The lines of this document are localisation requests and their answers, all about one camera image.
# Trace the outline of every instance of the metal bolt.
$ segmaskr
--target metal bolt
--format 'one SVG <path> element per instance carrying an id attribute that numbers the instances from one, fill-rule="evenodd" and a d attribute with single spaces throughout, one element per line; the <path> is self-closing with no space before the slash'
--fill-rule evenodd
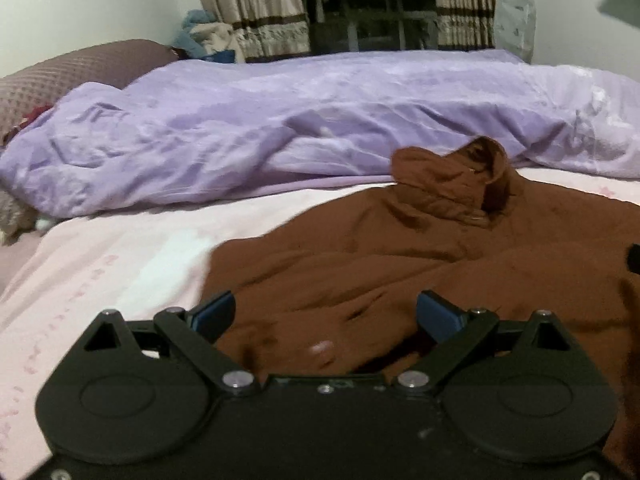
<path id="1" fill-rule="evenodd" d="M 321 384 L 318 386 L 318 393 L 320 394 L 332 394 L 334 392 L 334 387 L 330 384 Z"/>
<path id="2" fill-rule="evenodd" d="M 246 388 L 254 382 L 254 375 L 245 370 L 234 370 L 222 376 L 222 382 L 230 388 Z"/>
<path id="3" fill-rule="evenodd" d="M 429 384 L 429 376 L 417 370 L 407 370 L 398 375 L 398 383 L 405 388 L 421 388 Z"/>
<path id="4" fill-rule="evenodd" d="M 71 480 L 71 475 L 64 469 L 56 469 L 51 473 L 51 480 Z"/>

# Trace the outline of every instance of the white wall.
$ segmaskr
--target white wall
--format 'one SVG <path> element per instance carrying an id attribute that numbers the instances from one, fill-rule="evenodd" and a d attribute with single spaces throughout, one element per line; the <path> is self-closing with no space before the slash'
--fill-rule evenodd
<path id="1" fill-rule="evenodd" d="M 170 43 L 199 0 L 0 0 L 0 76 L 109 41 Z"/>
<path id="2" fill-rule="evenodd" d="M 603 0 L 535 1 L 534 63 L 601 68 L 640 81 L 640 30 L 600 14 Z"/>

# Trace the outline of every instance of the screw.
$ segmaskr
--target screw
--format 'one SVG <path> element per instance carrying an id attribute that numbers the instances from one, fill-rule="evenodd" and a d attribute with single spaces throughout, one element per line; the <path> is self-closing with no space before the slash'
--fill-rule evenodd
<path id="1" fill-rule="evenodd" d="M 421 388 L 429 384 L 429 376 L 417 370 L 407 370 L 398 375 L 398 383 L 405 388 Z"/>
<path id="2" fill-rule="evenodd" d="M 51 473 L 51 480 L 71 480 L 71 475 L 64 469 L 56 469 Z"/>
<path id="3" fill-rule="evenodd" d="M 245 370 L 234 370 L 222 376 L 222 382 L 230 388 L 246 388 L 254 382 L 254 375 Z"/>

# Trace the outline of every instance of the curtain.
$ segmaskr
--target curtain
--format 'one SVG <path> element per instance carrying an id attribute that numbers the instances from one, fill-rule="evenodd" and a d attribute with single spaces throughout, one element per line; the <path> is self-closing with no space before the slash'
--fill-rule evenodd
<path id="1" fill-rule="evenodd" d="M 496 0 L 436 0 L 438 48 L 479 50 L 494 47 Z"/>
<path id="2" fill-rule="evenodd" d="M 205 10 L 229 23 L 248 62 L 309 53 L 302 0 L 201 0 Z"/>

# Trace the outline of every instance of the plastic bag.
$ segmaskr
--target plastic bag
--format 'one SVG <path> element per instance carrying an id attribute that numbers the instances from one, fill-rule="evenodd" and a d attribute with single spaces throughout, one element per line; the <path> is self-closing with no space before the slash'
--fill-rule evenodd
<path id="1" fill-rule="evenodd" d="M 495 6 L 494 40 L 527 63 L 533 58 L 536 4 L 533 0 L 498 0 Z"/>

